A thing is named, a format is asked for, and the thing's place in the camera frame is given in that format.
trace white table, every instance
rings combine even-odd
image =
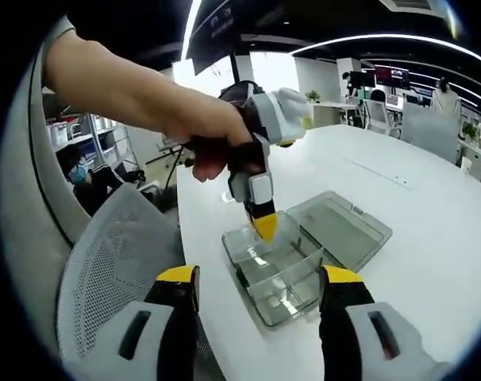
[[[402,113],[402,107],[397,107],[397,106],[391,105],[389,103],[385,103],[385,108],[389,111],[394,112],[394,113]]]
[[[384,135],[335,125],[309,131],[269,157],[277,210],[335,191],[393,229],[360,271],[375,300],[421,332],[436,360],[454,360],[481,326],[481,184],[437,156]],[[247,223],[225,202],[228,173],[204,184],[177,171],[184,253],[198,264],[200,315],[228,381],[319,380],[319,319],[274,332],[249,314],[221,235]]]
[[[476,146],[474,146],[472,144],[469,144],[466,141],[461,140],[461,139],[458,139],[458,141],[460,142],[460,145],[462,145],[463,147],[471,149],[477,155],[481,156],[481,148],[480,147],[476,147]]]
[[[359,108],[359,105],[353,105],[349,103],[338,103],[338,102],[320,102],[320,103],[314,103],[314,105],[332,107],[334,109],[343,109],[345,111],[356,110]]]

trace yellow trim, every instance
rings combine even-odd
[[[195,268],[196,268],[196,266],[194,266],[194,265],[169,268],[165,272],[162,272],[156,278],[156,280],[162,280],[164,282],[186,282],[186,283],[189,283],[191,281],[191,276],[192,276]]]
[[[312,129],[313,128],[313,119],[311,119],[311,117],[307,116],[307,117],[303,117],[301,119],[301,125],[305,128],[305,129]]]
[[[327,271],[327,275],[329,276],[329,281],[331,283],[362,282],[362,278],[358,274],[347,270],[346,268],[339,268],[329,265],[325,265],[323,267]]]
[[[278,226],[278,217],[276,213],[261,218],[253,218],[251,223],[265,242],[272,242],[274,239],[275,228]]]
[[[287,140],[287,141],[282,141],[281,143],[278,143],[277,145],[281,147],[282,145],[291,145],[295,143],[295,140]]]

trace ceiling light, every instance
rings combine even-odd
[[[200,9],[201,4],[202,0],[193,0],[190,8],[190,14],[187,15],[186,30],[184,31],[183,50],[180,52],[181,61],[184,61],[186,59],[187,49],[189,49],[190,47],[191,33],[193,32],[194,22],[196,21],[196,17],[198,16],[198,10]]]
[[[425,85],[424,83],[410,82],[410,84],[416,85],[416,86],[428,87],[429,89],[436,90],[436,87],[432,87],[432,86],[429,86],[429,85]],[[472,101],[468,101],[467,99],[465,99],[465,98],[463,98],[463,97],[460,97],[460,99],[461,99],[462,101],[465,101],[465,102],[468,102],[468,103],[472,104],[472,105],[475,106],[475,107],[479,107],[479,105],[477,105],[476,103],[474,103],[474,102],[472,102]]]
[[[463,97],[460,97],[460,99],[461,99],[462,101],[465,101],[465,102],[470,103],[471,105],[473,105],[473,106],[475,106],[475,107],[479,107],[479,105],[477,105],[476,103],[474,103],[474,102],[472,102],[472,101],[468,101],[467,99],[464,99]]]
[[[394,66],[386,66],[386,65],[376,65],[376,66],[380,66],[380,67],[388,67],[390,69],[396,69],[396,70],[406,70],[406,69],[403,69],[402,67],[394,67]],[[434,79],[435,81],[439,81],[440,79],[437,78],[437,77],[432,77],[431,75],[426,75],[426,74],[421,74],[421,73],[414,73],[412,71],[409,71],[409,74],[411,75],[418,75],[419,77],[424,77],[424,78],[429,78],[429,79]],[[477,97],[478,99],[481,100],[481,96],[474,93],[473,91],[469,90],[469,89],[465,89],[464,87],[460,86],[460,85],[456,85],[455,83],[452,83],[452,82],[449,82],[449,84],[451,86],[454,86],[454,87],[457,87],[458,89],[461,89],[463,91],[466,91],[467,93]]]
[[[373,38],[399,38],[403,40],[417,40],[417,41],[424,41],[424,42],[429,42],[431,44],[439,44],[442,46],[445,46],[447,48],[455,49],[459,52],[466,53],[472,57],[475,57],[477,60],[481,61],[481,56],[478,54],[466,49],[462,48],[458,45],[451,44],[450,42],[447,41],[442,41],[442,40],[437,40],[436,38],[431,38],[431,37],[423,37],[423,36],[411,36],[408,34],[368,34],[368,35],[361,35],[361,36],[351,36],[351,37],[343,37],[343,38],[337,38],[335,40],[328,40],[324,42],[320,42],[318,44],[313,44],[310,46],[306,46],[304,48],[300,48],[297,50],[294,50],[293,52],[290,52],[288,54],[294,55],[300,52],[304,52],[305,50],[309,49],[314,49],[318,48],[319,46],[324,46],[324,45],[330,45],[330,44],[335,44],[337,42],[345,42],[345,41],[352,41],[352,40],[369,40]]]
[[[428,87],[429,89],[436,90],[436,87],[430,86],[430,85],[425,85],[424,83],[417,83],[417,82],[410,82],[411,85],[417,85],[417,86],[422,86],[422,87]]]
[[[424,77],[424,78],[429,78],[429,79],[434,79],[435,81],[439,81],[440,79],[436,78],[436,77],[432,77],[431,75],[426,75],[426,74],[420,74],[420,73],[413,73],[412,71],[410,72],[410,74],[412,75],[418,75],[420,77]],[[477,97],[478,99],[481,100],[481,96],[474,93],[473,91],[469,90],[469,89],[465,89],[464,87],[460,86],[460,85],[456,85],[455,83],[452,83],[450,82],[449,83],[451,86],[454,86],[454,87],[457,87],[458,89],[461,89],[463,91],[466,91],[467,93]]]

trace chair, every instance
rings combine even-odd
[[[387,109],[385,108],[385,102],[377,102],[370,99],[364,100],[366,106],[366,127],[376,133],[382,133],[384,135],[394,136],[394,133],[398,131],[389,118]]]
[[[401,140],[455,164],[458,157],[459,122],[408,102],[403,106]]]

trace clear plastic box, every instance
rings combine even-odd
[[[392,230],[340,195],[327,191],[287,213],[339,264],[359,271],[387,242]]]
[[[270,244],[251,225],[222,240],[241,286],[264,323],[273,326],[318,301],[320,266],[359,271],[391,234],[382,222],[328,191],[278,212]]]
[[[318,300],[317,268],[330,261],[320,244],[284,212],[278,213],[270,244],[246,226],[226,233],[223,245],[266,325],[286,321]]]

